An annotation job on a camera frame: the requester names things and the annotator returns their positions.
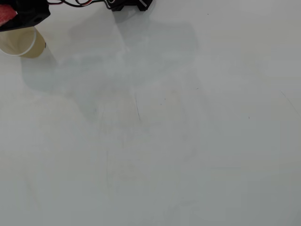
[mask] white surface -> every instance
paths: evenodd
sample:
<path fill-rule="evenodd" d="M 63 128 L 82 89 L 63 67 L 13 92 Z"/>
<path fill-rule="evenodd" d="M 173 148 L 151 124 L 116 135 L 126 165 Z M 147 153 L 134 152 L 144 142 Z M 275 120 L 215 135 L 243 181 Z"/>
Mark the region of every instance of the white surface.
<path fill-rule="evenodd" d="M 3 226 L 299 226 L 301 3 L 51 8 L 0 56 Z"/>

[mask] black device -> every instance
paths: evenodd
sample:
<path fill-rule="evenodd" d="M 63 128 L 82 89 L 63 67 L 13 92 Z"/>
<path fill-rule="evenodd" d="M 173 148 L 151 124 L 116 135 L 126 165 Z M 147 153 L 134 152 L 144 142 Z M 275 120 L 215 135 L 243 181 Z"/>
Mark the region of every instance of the black device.
<path fill-rule="evenodd" d="M 10 5 L 17 12 L 15 18 L 0 27 L 0 32 L 39 24 L 50 16 L 49 5 L 67 4 L 81 8 L 93 3 L 103 2 L 112 11 L 121 11 L 124 6 L 137 6 L 140 11 L 146 11 L 152 2 L 152 0 L 88 0 L 85 3 L 80 3 L 79 0 L 75 1 L 77 4 L 70 3 L 67 0 L 55 0 L 52 2 L 47 0 L 0 0 L 0 5 Z"/>

